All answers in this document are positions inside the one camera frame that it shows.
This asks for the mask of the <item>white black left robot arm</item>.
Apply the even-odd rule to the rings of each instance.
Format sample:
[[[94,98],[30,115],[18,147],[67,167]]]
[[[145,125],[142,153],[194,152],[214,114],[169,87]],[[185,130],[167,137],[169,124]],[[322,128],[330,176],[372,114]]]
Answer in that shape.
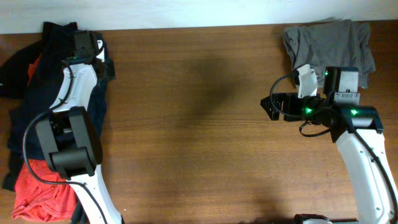
[[[49,169],[64,179],[90,223],[124,223],[103,180],[103,149],[88,114],[93,89],[106,73],[105,49],[93,31],[73,35],[73,55],[62,61],[63,82],[50,108],[30,123]]]

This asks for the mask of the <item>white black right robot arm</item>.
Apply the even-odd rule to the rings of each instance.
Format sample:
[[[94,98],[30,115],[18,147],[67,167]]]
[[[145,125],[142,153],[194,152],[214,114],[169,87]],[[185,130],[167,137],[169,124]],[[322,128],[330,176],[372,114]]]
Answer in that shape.
[[[269,93],[260,105],[271,120],[322,125],[341,154],[358,208],[356,223],[397,223],[397,187],[386,158],[384,127],[377,109],[359,104],[359,70],[327,67],[322,98],[314,69],[304,65],[292,74],[296,93]]]

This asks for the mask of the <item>red soccer t-shirt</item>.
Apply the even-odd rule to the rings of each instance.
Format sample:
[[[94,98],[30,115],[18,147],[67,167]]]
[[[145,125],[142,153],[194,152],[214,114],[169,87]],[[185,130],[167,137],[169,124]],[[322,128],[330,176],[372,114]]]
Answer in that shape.
[[[40,177],[49,181],[64,180],[50,171],[44,159],[37,134],[31,128],[27,135],[26,151],[29,164]],[[14,184],[16,200],[12,218],[23,218],[32,222],[57,222],[72,217],[76,207],[76,197],[69,185],[49,185],[36,180],[25,164],[17,175]]]

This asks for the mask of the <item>black garment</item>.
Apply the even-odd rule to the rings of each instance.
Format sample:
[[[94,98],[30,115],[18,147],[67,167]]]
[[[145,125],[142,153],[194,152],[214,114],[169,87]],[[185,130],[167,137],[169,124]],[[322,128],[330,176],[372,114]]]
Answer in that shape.
[[[19,99],[32,79],[54,79],[61,61],[72,54],[77,30],[76,22],[63,26],[44,22],[42,39],[17,51],[1,65],[1,96]]]

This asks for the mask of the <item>navy blue shorts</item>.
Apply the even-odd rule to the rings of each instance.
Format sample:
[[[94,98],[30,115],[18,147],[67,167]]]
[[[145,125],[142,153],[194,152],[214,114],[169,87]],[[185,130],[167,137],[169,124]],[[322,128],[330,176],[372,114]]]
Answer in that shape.
[[[24,131],[33,118],[50,108],[55,101],[63,81],[61,69],[62,64],[58,75],[49,81],[42,82],[38,78],[32,79],[21,98],[21,105],[10,110],[11,133],[7,140],[7,147],[11,150],[12,157],[23,159]]]

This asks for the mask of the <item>grey folded garment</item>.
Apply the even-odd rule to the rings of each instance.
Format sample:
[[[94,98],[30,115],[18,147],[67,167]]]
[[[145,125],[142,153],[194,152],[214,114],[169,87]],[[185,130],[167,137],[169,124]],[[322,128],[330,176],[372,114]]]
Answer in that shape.
[[[370,37],[368,23],[352,20],[292,26],[282,34],[293,70],[309,64],[317,74],[318,86],[322,87],[327,67],[357,68],[358,86],[364,89],[369,88],[369,74],[376,70]]]

